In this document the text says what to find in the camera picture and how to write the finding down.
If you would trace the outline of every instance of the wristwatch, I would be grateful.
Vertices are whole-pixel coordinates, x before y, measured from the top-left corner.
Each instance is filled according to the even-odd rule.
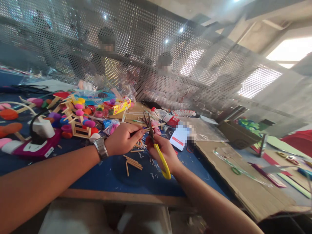
[[[105,144],[104,144],[104,140],[106,138],[107,137],[104,136],[104,137],[101,137],[101,138],[92,142],[97,149],[97,152],[98,152],[98,155],[99,155],[101,161],[103,161],[109,157],[107,149],[106,149]]]

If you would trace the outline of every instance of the window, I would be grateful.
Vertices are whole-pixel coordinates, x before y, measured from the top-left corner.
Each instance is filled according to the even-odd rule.
[[[282,73],[274,70],[258,68],[241,84],[238,94],[247,98],[253,98],[281,75]]]
[[[266,58],[291,68],[312,51],[312,37],[282,41]]]
[[[184,66],[181,69],[182,75],[188,76],[191,73],[191,71],[195,67],[197,61],[202,56],[203,52],[204,52],[204,50],[194,50],[191,52],[190,56],[186,60],[186,63],[184,64]]]

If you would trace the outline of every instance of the person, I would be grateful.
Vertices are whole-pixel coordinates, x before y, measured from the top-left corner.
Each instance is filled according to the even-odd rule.
[[[144,134],[145,130],[139,125],[120,124],[105,140],[108,155],[129,152]],[[244,212],[186,168],[167,139],[154,137],[171,174],[213,233],[263,233]],[[146,145],[164,170],[150,137]],[[99,162],[96,147],[90,145],[0,177],[0,233],[10,233],[26,222]]]

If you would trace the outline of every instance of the hand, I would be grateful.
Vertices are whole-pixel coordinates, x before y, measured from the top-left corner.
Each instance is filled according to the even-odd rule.
[[[175,150],[173,149],[171,143],[169,140],[158,136],[154,135],[155,143],[158,144],[160,151],[162,152],[163,157],[165,158],[167,165],[169,167],[170,173],[175,175],[177,171],[180,170],[182,163],[178,159],[178,156],[175,153]],[[153,157],[153,159],[157,160],[158,165],[160,168],[165,171],[165,168],[162,164],[162,161],[158,155],[157,150],[154,148],[153,142],[148,136],[145,141],[147,145],[147,149],[149,150],[149,153]]]
[[[143,137],[145,130],[141,125],[121,123],[105,140],[105,147],[109,156],[128,153]]]

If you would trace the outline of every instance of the yellow ball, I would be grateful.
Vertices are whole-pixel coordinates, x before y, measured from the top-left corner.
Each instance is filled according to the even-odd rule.
[[[74,105],[76,104],[82,104],[80,101],[74,101]]]
[[[81,103],[85,103],[85,100],[82,97],[78,98],[78,101]]]

